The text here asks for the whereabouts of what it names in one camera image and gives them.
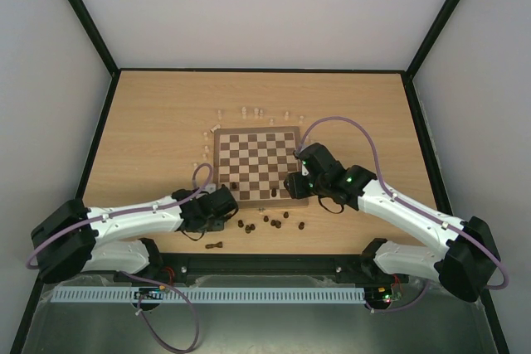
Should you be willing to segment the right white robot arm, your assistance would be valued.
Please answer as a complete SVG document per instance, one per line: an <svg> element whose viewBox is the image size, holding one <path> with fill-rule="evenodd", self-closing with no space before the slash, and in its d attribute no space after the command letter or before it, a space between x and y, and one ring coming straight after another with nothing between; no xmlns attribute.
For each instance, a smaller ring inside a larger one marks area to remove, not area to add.
<svg viewBox="0 0 531 354"><path fill-rule="evenodd" d="M408 274L438 282L469 303L486 290L500 256L485 221L475 216L464 221L424 206L385 186L364 167L343 167L320 143L303 148L295 158L301 169L289 173L284 181L291 198L330 199L342 209L376 216L421 242L420 246L401 246L379 240L374 253L362 260L368 279Z"/></svg>

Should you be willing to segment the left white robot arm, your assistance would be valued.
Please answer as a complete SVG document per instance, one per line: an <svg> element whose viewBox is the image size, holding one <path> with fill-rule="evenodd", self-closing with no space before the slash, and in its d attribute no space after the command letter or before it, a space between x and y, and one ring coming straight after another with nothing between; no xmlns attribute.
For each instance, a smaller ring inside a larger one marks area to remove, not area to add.
<svg viewBox="0 0 531 354"><path fill-rule="evenodd" d="M27 265L45 284L87 272L140 274L161 265L150 234L223 230L237 212L230 190L214 185L131 206L87 207L81 199L69 200L33 229Z"/></svg>

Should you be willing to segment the wooden chess board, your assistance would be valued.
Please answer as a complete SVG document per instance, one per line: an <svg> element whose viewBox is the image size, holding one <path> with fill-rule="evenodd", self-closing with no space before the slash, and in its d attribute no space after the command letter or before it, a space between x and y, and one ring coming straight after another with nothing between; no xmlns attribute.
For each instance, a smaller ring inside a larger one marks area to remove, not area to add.
<svg viewBox="0 0 531 354"><path fill-rule="evenodd" d="M307 206L308 199L291 199L284 187L288 173L300 170L294 157L299 143L297 126L218 129L212 181L228 187L240 208ZM231 188L232 182L237 189ZM271 197L273 188L276 197Z"/></svg>

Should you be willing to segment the lying dark king piece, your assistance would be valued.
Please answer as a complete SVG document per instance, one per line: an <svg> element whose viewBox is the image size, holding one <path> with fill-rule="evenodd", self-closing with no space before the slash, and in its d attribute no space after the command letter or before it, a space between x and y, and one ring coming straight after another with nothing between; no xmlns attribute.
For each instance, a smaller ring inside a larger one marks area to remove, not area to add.
<svg viewBox="0 0 531 354"><path fill-rule="evenodd" d="M217 243L210 243L205 245L205 249L215 249L215 248L223 248L223 242L219 241Z"/></svg>

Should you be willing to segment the black metal frame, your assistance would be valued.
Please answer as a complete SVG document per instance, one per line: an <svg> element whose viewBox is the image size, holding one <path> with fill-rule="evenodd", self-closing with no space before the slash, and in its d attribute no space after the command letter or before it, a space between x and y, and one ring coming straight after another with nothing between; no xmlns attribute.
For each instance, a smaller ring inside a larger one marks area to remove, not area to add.
<svg viewBox="0 0 531 354"><path fill-rule="evenodd" d="M83 2L119 69L85 204L190 187L203 132L258 124L246 107L434 205L400 74L444 0ZM1 0L2 352L37 278L31 230L75 195L110 82L67 0ZM491 296L509 350L527 353L530 0L460 0L413 84L451 212L493 233L509 285Z"/></svg>

